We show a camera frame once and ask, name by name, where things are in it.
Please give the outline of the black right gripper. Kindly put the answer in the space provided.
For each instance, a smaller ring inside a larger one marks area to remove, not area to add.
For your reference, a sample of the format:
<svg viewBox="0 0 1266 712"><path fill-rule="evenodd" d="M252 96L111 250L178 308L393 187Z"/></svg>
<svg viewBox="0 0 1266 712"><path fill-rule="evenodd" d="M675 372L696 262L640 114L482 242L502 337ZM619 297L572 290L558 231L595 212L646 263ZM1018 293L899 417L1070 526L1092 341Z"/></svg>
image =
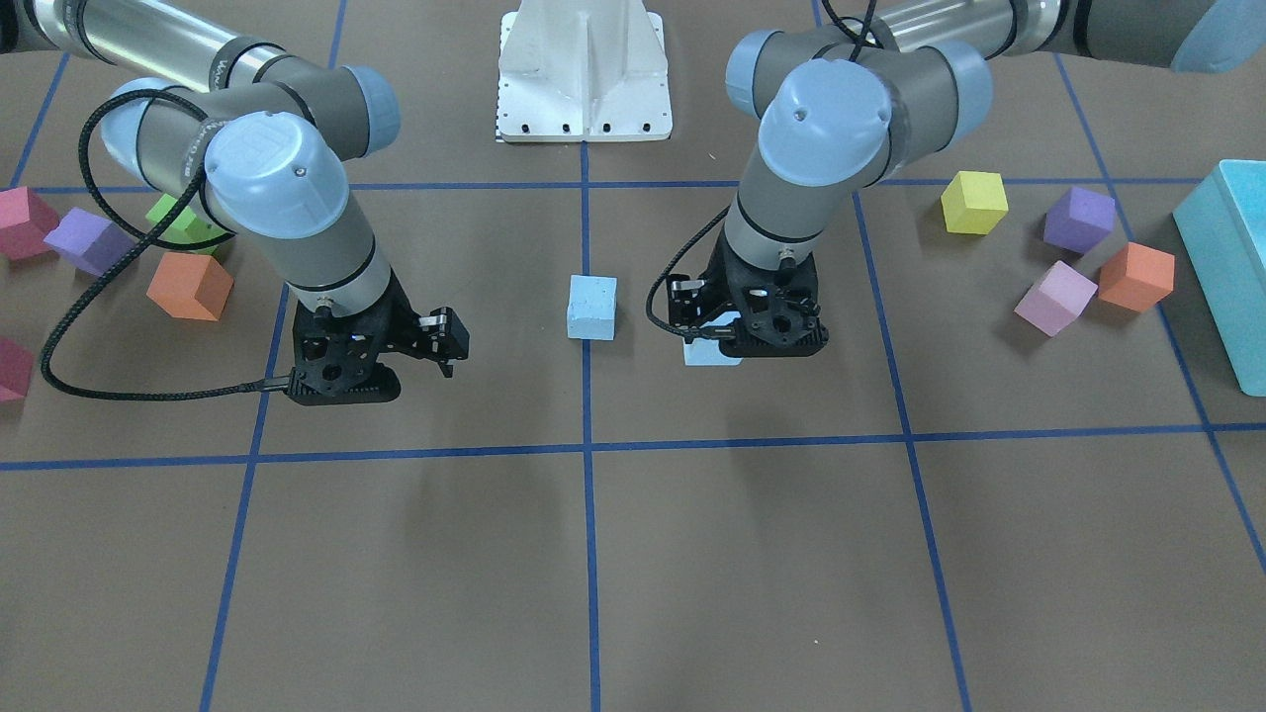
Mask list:
<svg viewBox="0 0 1266 712"><path fill-rule="evenodd" d="M443 378L453 378L454 365L470 355L468 329L460 315L451 307L429 315L411 310L398 275L390 277L384 296L353 315L299 304L291 338L295 365L285 397L299 405L396 400L400 380L377 361L384 353L433 361Z"/></svg>

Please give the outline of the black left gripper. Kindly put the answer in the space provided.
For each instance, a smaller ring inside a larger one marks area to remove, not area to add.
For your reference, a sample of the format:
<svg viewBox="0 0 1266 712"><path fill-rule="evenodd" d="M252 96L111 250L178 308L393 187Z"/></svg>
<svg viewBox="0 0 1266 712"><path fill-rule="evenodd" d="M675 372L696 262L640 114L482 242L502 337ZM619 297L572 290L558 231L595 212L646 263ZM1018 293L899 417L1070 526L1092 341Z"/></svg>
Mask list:
<svg viewBox="0 0 1266 712"><path fill-rule="evenodd" d="M829 342L829 329L820 318L818 276L814 257L791 265L791 257L776 260L774 270L757 269L718 239L699 276L668 274L668 329L684 343L696 338L720 342L730 357L808 357ZM725 327L705 327L722 312L739 312Z"/></svg>

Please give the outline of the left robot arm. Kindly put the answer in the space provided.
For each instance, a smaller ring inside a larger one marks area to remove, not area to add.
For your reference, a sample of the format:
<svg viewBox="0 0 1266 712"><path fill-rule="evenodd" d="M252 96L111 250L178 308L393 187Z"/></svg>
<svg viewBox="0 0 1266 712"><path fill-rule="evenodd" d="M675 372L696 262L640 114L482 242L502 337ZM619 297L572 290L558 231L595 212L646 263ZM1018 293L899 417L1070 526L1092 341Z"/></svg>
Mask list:
<svg viewBox="0 0 1266 712"><path fill-rule="evenodd" d="M909 1L733 49L730 101L760 130L698 277L666 267L660 328L690 366L806 357L820 321L813 251L849 193L962 141L987 118L989 60L1052 52L1220 73L1263 46L1261 1Z"/></svg>

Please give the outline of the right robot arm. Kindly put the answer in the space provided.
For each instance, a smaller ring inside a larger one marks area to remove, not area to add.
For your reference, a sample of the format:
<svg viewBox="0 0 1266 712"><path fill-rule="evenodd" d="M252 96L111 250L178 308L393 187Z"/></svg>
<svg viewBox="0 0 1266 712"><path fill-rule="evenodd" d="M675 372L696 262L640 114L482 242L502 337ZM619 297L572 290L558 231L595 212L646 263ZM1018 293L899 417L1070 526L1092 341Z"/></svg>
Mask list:
<svg viewBox="0 0 1266 712"><path fill-rule="evenodd" d="M5 1L3 52L41 49L138 75L78 136L80 171L97 207L114 215L91 175L94 136L130 175L176 200L158 226L133 233L130 250L51 329L38 367L56 391L116 398L56 378L51 356L104 289L162 245L182 209L249 239L298 296L295 364L257 383L119 400L281 391L303 405L392 402L400 383L380 364L384 353L434 362L453 378L468 356L468 329L452 308L411 309L346 176L347 161L389 147L400 130L398 94L375 68L316 66L165 1Z"/></svg>

